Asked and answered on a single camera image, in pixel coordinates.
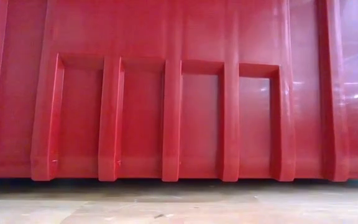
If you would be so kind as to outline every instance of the gray floor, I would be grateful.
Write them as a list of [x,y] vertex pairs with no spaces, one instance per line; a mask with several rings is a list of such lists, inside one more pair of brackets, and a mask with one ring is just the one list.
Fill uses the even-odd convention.
[[358,180],[0,180],[0,223],[358,223]]

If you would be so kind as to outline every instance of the rectangular recessed panel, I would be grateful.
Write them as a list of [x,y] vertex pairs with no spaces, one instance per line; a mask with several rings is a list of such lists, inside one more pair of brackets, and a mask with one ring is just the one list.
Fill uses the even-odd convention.
[[161,177],[163,67],[124,62],[119,177]]
[[240,177],[270,177],[270,80],[240,77]]
[[183,74],[180,178],[218,176],[219,75]]
[[59,177],[96,177],[103,71],[65,67]]

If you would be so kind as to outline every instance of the red metal container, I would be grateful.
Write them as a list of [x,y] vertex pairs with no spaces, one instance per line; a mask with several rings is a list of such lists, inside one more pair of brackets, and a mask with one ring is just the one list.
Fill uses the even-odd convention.
[[0,0],[0,177],[358,179],[358,0]]

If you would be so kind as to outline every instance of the vertical rib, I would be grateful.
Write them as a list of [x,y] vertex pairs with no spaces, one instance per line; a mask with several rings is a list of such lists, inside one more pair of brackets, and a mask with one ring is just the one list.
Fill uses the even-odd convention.
[[342,77],[341,15],[338,0],[318,1],[321,114],[323,115],[323,176],[349,177],[349,140]]
[[115,181],[119,173],[124,93],[124,72],[121,65],[119,57],[104,59],[98,152],[100,181]]
[[237,1],[226,1],[225,64],[223,80],[223,162],[222,181],[239,178],[239,62]]
[[168,45],[165,64],[162,180],[179,179],[181,113],[181,38],[180,0],[168,1]]
[[64,68],[53,46],[53,13],[56,10],[56,2],[57,0],[48,0],[45,18],[31,147],[33,180],[51,180],[56,177],[57,172]]
[[279,181],[295,178],[295,127],[293,118],[292,62],[289,0],[281,0],[281,61],[280,72],[272,79],[272,163],[271,173]]

